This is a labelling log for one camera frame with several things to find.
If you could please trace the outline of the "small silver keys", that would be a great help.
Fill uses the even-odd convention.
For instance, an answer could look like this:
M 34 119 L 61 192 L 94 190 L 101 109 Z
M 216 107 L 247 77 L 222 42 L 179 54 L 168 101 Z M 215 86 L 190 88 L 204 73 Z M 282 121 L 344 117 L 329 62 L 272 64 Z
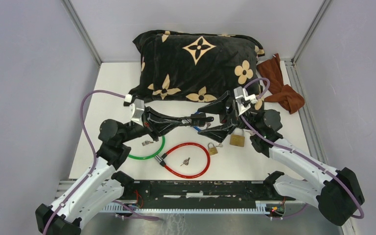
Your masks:
M 149 144 L 152 144 L 154 143 L 153 141 L 143 141 L 141 144 L 142 146 L 146 146 L 146 145 L 149 145 Z

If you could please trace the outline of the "large brass padlock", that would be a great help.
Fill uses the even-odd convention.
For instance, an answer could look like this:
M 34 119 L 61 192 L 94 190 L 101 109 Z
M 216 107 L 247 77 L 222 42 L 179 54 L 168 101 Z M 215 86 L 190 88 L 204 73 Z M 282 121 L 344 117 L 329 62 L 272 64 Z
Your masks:
M 245 146 L 245 132 L 243 129 L 236 128 L 230 135 L 229 144 L 237 147 Z

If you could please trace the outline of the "small brass padlock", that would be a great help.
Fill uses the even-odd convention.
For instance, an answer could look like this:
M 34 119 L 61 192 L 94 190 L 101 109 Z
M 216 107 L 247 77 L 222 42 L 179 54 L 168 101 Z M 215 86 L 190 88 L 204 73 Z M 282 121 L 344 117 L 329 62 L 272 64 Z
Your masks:
M 214 143 L 212 142 L 208 143 L 207 147 L 208 147 L 208 152 L 211 156 L 218 154 L 218 150 L 217 150 L 218 146 L 215 145 Z

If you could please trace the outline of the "green cable lock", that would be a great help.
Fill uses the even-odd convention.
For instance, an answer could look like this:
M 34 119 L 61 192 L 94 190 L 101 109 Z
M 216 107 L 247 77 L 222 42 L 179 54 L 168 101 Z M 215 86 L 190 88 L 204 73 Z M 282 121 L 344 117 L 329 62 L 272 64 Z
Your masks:
M 161 137 L 161 145 L 158 147 L 158 149 L 155 151 L 155 152 L 152 152 L 150 154 L 143 154 L 141 156 L 139 155 L 133 155 L 133 154 L 129 154 L 128 157 L 130 159 L 133 159 L 133 160 L 148 160 L 148 159 L 152 159 L 154 158 L 156 155 L 158 155 L 161 151 L 163 151 L 164 147 L 165 147 L 165 143 L 166 143 L 166 138 L 165 136 L 162 136 Z

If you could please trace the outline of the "blue cable lock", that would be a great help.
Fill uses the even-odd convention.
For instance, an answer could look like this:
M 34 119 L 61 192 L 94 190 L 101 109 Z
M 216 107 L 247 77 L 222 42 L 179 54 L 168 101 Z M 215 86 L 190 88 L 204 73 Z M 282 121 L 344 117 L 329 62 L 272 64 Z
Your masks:
M 200 131 L 201 130 L 200 127 L 204 126 L 206 123 L 206 114 L 202 112 L 196 112 L 192 114 L 190 117 L 191 117 L 191 120 L 190 120 L 191 126 L 196 131 Z

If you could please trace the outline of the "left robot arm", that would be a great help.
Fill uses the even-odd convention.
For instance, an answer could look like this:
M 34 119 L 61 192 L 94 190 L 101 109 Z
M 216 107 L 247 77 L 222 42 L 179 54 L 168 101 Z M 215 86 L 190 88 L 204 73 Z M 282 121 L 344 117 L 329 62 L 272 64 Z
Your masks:
M 125 143 L 145 135 L 157 141 L 176 127 L 193 123 L 191 117 L 172 117 L 150 107 L 134 108 L 130 122 L 103 121 L 98 139 L 101 146 L 93 152 L 93 163 L 49 206 L 35 211 L 39 232 L 44 235 L 79 235 L 87 223 L 114 200 L 129 199 L 135 187 L 131 178 L 119 171 L 130 154 Z

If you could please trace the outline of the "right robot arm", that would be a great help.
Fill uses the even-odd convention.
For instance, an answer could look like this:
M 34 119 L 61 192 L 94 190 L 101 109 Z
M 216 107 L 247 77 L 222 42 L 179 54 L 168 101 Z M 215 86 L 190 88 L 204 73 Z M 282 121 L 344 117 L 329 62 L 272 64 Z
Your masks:
M 316 207 L 329 222 L 342 226 L 350 218 L 362 219 L 365 201 L 356 174 L 349 168 L 337 169 L 302 152 L 282 134 L 281 115 L 273 109 L 255 110 L 254 97 L 244 89 L 225 92 L 217 100 L 198 109 L 219 116 L 220 125 L 200 131 L 200 135 L 223 141 L 235 129 L 249 130 L 254 150 L 296 172 L 300 179 L 273 172 L 265 179 L 263 194 L 270 200 L 291 197 Z

